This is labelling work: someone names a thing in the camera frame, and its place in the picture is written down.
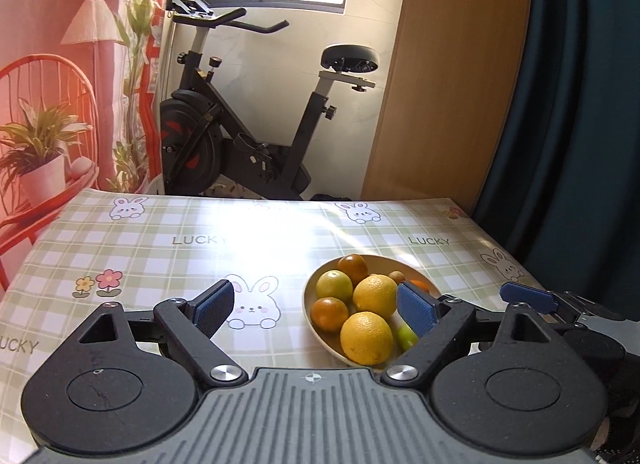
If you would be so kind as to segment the small orange tangerine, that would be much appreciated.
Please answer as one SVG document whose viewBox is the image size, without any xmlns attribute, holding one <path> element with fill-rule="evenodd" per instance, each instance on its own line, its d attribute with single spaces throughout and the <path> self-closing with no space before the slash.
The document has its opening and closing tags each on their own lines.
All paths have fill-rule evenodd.
<svg viewBox="0 0 640 464">
<path fill-rule="evenodd" d="M 422 289 L 422 291 L 426 291 L 427 293 L 430 292 L 430 287 L 421 280 L 410 280 L 410 283 L 415 287 Z"/>
</svg>

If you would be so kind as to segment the large yellow orange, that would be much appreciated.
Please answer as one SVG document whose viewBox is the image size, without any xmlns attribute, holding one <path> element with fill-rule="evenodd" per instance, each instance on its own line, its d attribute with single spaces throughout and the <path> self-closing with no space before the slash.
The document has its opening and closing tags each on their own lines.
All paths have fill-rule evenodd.
<svg viewBox="0 0 640 464">
<path fill-rule="evenodd" d="M 355 287 L 352 303 L 357 311 L 373 312 L 390 320 L 397 308 L 396 282 L 384 274 L 371 274 Z"/>
</svg>

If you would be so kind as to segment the orange-brown tangerine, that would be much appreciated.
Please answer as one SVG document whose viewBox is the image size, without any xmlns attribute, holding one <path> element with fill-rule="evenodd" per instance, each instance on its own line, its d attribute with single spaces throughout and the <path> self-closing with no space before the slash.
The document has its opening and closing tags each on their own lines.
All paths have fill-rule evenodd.
<svg viewBox="0 0 640 464">
<path fill-rule="evenodd" d="M 310 318 L 312 324 L 321 332 L 336 334 L 349 318 L 349 311 L 340 299 L 319 298 L 311 306 Z"/>
</svg>

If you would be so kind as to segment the dark orange-green tangerine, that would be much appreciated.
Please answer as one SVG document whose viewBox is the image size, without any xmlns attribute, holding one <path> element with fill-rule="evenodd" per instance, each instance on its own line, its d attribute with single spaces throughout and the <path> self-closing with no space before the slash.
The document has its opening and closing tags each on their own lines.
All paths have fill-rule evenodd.
<svg viewBox="0 0 640 464">
<path fill-rule="evenodd" d="M 337 262 L 337 269 L 345 273 L 354 286 L 357 286 L 370 274 L 367 262 L 358 254 L 350 254 L 342 257 Z"/>
</svg>

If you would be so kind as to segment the yellow-green round fruit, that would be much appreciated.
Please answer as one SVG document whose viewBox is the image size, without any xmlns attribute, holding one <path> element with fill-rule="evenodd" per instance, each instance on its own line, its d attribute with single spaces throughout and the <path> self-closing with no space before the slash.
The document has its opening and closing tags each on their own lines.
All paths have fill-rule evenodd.
<svg viewBox="0 0 640 464">
<path fill-rule="evenodd" d="M 323 272 L 314 287 L 318 298 L 336 298 L 342 302 L 352 301 L 354 285 L 349 276 L 337 269 Z"/>
</svg>

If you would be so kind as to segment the dark teal curtain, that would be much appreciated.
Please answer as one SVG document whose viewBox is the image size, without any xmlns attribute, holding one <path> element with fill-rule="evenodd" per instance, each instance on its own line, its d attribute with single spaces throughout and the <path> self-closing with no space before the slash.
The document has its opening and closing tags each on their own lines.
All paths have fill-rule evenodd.
<svg viewBox="0 0 640 464">
<path fill-rule="evenodd" d="M 474 220 L 545 288 L 639 315 L 639 0 L 530 0 Z"/>
</svg>

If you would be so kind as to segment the green citrus fruit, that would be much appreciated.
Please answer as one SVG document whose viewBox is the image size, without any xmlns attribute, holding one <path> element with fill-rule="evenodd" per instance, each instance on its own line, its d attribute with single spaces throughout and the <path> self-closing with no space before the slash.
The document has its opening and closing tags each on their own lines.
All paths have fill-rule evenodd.
<svg viewBox="0 0 640 464">
<path fill-rule="evenodd" d="M 416 346 L 419 336 L 407 325 L 403 324 L 397 330 L 397 340 L 400 349 L 404 352 Z"/>
</svg>

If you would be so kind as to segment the green plaid tablecloth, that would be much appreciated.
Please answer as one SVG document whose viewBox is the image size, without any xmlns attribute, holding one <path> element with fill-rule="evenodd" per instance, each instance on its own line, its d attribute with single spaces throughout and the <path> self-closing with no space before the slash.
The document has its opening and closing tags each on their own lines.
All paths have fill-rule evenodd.
<svg viewBox="0 0 640 464">
<path fill-rule="evenodd" d="M 272 328 L 221 328 L 216 344 L 244 369 L 338 366 L 303 313 L 319 267 L 348 254 L 415 269 L 446 294 L 500 310 L 509 277 L 534 285 L 524 265 L 448 198 L 401 202 L 275 202 L 151 196 L 119 218 L 116 196 L 86 190 L 38 237 L 1 302 L 1 458 L 34 450 L 20 409 L 29 376 L 105 299 L 149 310 L 192 298 L 229 275 L 259 281 L 280 315 Z"/>
</svg>

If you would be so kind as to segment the beige plate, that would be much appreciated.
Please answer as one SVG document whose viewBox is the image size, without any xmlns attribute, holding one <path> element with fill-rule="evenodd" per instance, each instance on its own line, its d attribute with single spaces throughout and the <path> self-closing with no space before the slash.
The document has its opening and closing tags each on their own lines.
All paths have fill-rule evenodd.
<svg viewBox="0 0 640 464">
<path fill-rule="evenodd" d="M 416 343 L 408 317 L 399 312 L 402 283 L 440 296 L 426 276 L 395 259 L 350 254 L 322 265 L 304 291 L 312 332 L 350 366 L 381 369 Z"/>
</svg>

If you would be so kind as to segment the wooden wardrobe panel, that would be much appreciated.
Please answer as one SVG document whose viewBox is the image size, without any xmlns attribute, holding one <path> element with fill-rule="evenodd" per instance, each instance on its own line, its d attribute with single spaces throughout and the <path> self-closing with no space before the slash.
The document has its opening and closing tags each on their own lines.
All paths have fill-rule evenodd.
<svg viewBox="0 0 640 464">
<path fill-rule="evenodd" d="M 402 0 L 361 196 L 480 196 L 518 78 L 530 0 Z"/>
</svg>

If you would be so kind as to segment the printed pink backdrop cloth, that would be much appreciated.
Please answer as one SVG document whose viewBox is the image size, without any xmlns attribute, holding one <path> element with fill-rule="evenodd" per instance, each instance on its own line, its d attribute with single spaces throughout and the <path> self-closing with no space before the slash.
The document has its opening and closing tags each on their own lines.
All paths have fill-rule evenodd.
<svg viewBox="0 0 640 464">
<path fill-rule="evenodd" d="M 85 189 L 160 193 L 165 0 L 1 0 L 1 281 Z"/>
</svg>

